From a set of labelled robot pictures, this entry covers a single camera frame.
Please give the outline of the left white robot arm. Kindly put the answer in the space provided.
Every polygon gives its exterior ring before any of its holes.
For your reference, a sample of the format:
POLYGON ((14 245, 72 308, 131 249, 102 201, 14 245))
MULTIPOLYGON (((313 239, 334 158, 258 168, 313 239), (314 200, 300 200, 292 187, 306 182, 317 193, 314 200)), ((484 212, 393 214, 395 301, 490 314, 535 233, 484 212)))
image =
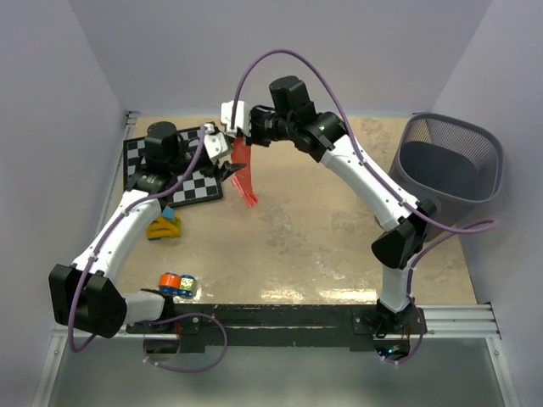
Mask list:
POLYGON ((176 322, 171 295, 142 289, 123 295, 117 276, 138 237, 168 206, 192 173, 201 171, 224 181, 239 165, 225 157, 234 137, 208 122, 185 138, 171 122, 152 124, 143 138, 135 170, 120 203, 103 229, 69 265, 55 265, 48 277, 54 319, 90 337, 113 337, 124 325, 147 322, 168 332, 176 322))

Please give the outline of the red plastic trash bag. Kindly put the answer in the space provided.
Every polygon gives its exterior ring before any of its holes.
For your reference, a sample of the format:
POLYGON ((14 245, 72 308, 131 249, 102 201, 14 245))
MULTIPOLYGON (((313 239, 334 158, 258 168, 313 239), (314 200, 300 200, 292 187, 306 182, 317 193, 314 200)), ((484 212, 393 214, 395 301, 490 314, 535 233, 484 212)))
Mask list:
POLYGON ((251 146, 245 145, 242 138, 236 138, 233 144, 231 158, 234 164, 244 164, 244 167, 235 173, 232 184, 238 190, 246 205, 249 208, 252 208, 259 200, 255 195, 252 184, 251 146))

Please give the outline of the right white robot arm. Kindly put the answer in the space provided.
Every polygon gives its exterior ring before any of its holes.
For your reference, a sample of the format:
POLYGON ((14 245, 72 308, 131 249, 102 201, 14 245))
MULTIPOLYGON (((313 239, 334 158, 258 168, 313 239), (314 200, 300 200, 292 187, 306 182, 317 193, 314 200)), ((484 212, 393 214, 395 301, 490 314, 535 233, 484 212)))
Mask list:
POLYGON ((228 114, 231 128, 248 145, 292 142, 300 152, 331 170, 372 210, 383 230, 371 246, 383 266, 382 291, 373 323, 379 336, 398 332, 415 309, 409 268, 428 234, 423 216, 433 215, 435 205, 418 200, 381 170, 349 135, 344 120, 332 112, 317 112, 305 83, 297 76, 273 81, 269 91, 273 101, 269 109, 234 102, 228 114))

